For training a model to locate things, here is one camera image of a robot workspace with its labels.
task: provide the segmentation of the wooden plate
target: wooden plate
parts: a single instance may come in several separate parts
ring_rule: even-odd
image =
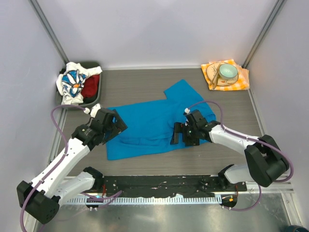
[[[219,64],[226,64],[224,62],[216,62],[211,64],[210,66],[207,67],[206,69],[206,74],[207,78],[212,81],[214,76],[216,75],[217,72],[217,67]],[[229,80],[224,80],[220,76],[218,77],[218,85],[217,86],[230,86],[232,84],[235,84],[238,81],[238,74],[236,77],[229,79]]]

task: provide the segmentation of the plastic bin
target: plastic bin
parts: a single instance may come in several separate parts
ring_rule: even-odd
[[[95,61],[85,61],[85,62],[79,62],[85,69],[91,69],[97,66],[100,66],[99,63],[95,62]],[[84,108],[91,108],[92,106],[94,106],[95,104],[97,104],[100,101],[100,97],[101,97],[101,85],[102,85],[102,73],[100,73],[100,79],[98,82],[98,91],[96,93],[95,96],[93,96],[93,101],[92,102],[83,102],[81,104],[79,104],[79,106],[84,107]],[[62,102],[62,96],[60,95],[58,89],[56,88],[56,104],[57,105],[61,105]]]

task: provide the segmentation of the laundry basket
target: laundry basket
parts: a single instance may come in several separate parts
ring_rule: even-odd
[[[91,69],[91,68],[95,68],[97,66],[100,66],[99,63],[95,62],[95,61],[85,61],[85,62],[79,62],[85,69]],[[66,67],[64,67],[61,73],[64,73],[66,70]],[[97,104],[100,101],[100,97],[101,97],[101,85],[102,85],[102,73],[100,73],[100,78],[99,78],[99,82],[98,82],[98,90],[97,93],[91,97],[91,98],[85,98],[84,102],[79,104],[79,106],[84,107],[84,108],[91,108],[92,106],[94,106],[95,104]],[[57,105],[61,105],[62,102],[62,96],[60,95],[58,89],[56,89],[57,93],[56,93],[56,104]],[[68,110],[75,110],[77,108],[67,108]]]

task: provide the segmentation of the gray floor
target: gray floor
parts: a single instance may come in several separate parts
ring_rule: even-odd
[[[256,199],[257,194],[239,195],[237,208],[246,208]],[[228,211],[217,204],[111,205],[81,212],[85,209],[86,206],[63,206],[44,231],[282,232],[290,225],[281,194],[263,194],[261,202],[246,212]]]
[[[100,103],[104,107],[113,107],[166,99],[163,91],[181,79],[185,79],[204,99],[215,100],[223,107],[226,126],[242,133],[260,135],[248,92],[210,91],[201,69],[104,71]],[[211,108],[219,119],[219,110],[213,105]],[[65,135],[69,137],[77,126],[87,121],[88,116],[84,113],[69,111]],[[76,176],[88,166],[104,175],[216,174],[229,164],[244,162],[242,155],[216,144],[115,161],[108,161],[105,146],[98,146],[69,175]]]

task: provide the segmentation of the gray wood tabletop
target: gray wood tabletop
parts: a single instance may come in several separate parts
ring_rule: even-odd
[[[163,91],[185,79],[205,100],[217,101],[223,107],[227,127],[249,135],[261,135],[248,91],[210,91],[201,69],[103,71],[102,77],[100,103],[103,107],[166,99]],[[219,109],[215,105],[210,107],[219,121]],[[88,119],[81,111],[69,110],[64,134],[69,138],[75,128]],[[60,143],[59,150],[62,148],[63,142]],[[84,157],[69,176],[78,175],[88,166],[104,175],[217,174],[232,163],[243,164],[245,157],[212,143],[113,161],[107,160],[106,147],[100,145]]]

